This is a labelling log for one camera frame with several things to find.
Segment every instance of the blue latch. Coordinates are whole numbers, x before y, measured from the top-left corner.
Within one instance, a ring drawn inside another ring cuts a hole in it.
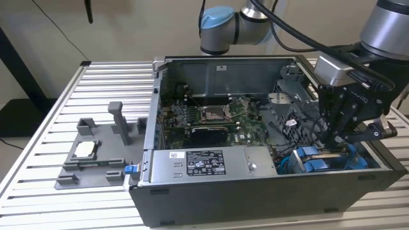
[[[139,166],[137,165],[128,165],[125,166],[125,174],[136,174],[139,172]]]

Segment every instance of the white label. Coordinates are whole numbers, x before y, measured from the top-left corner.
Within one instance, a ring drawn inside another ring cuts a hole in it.
[[[185,152],[169,152],[169,158],[185,158]]]
[[[216,66],[216,71],[227,71],[228,66]]]
[[[287,123],[285,123],[287,126],[295,126],[296,124],[297,124],[297,122],[296,122],[295,119],[287,121]]]

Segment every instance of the blue release tab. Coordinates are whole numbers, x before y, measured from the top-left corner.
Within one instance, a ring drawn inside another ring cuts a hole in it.
[[[203,29],[211,29],[223,25],[235,15],[235,9],[229,6],[217,6],[204,11]]]
[[[328,165],[325,164],[323,159],[311,160],[304,163],[304,168],[307,172],[315,172],[319,170],[328,169]]]
[[[297,149],[297,154],[300,157],[309,156],[309,155],[317,155],[320,154],[317,146],[307,146],[307,147],[300,147]]]
[[[124,172],[125,172],[125,174],[136,174],[136,173],[139,173],[139,166],[137,165],[128,165],[128,166],[125,166]]]
[[[131,174],[132,171],[133,171],[133,166],[132,165],[125,166],[125,174]]]

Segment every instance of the white wall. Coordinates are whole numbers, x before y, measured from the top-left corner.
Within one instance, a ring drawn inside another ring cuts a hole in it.
[[[36,0],[92,61],[145,61],[200,55],[201,0],[94,0],[88,24],[83,0]],[[208,0],[207,8],[243,0]],[[0,1],[0,26],[48,96],[59,96],[84,57],[30,0]],[[264,54],[265,46],[233,46],[231,54]],[[0,65],[0,103],[26,97]]]

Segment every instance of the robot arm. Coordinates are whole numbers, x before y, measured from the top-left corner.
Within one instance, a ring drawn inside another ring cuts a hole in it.
[[[387,121],[395,99],[409,83],[409,0],[379,0],[361,33],[361,41],[343,52],[381,73],[395,83],[391,91],[373,90],[353,68],[325,54],[320,55],[315,73],[327,84],[319,86],[320,113],[328,129],[321,141],[328,146],[391,138],[396,128]],[[372,120],[367,130],[356,128]]]
[[[292,28],[269,11],[271,5],[268,0],[249,0],[235,18],[231,16],[233,19],[215,28],[207,28],[205,15],[201,50],[220,55],[228,52],[229,45],[257,44],[268,31],[268,20],[272,20],[305,44],[323,51],[315,69],[324,80],[317,89],[320,115],[327,124],[321,142],[331,148],[344,141],[396,136],[397,131],[385,115],[409,83],[409,0],[379,0],[361,41],[337,49]],[[365,131],[359,131],[359,124],[368,120],[373,123]]]
[[[273,0],[260,0],[272,8]],[[201,51],[223,55],[231,45],[256,45],[269,33],[269,19],[248,0],[240,12],[227,6],[209,8],[201,20]]]

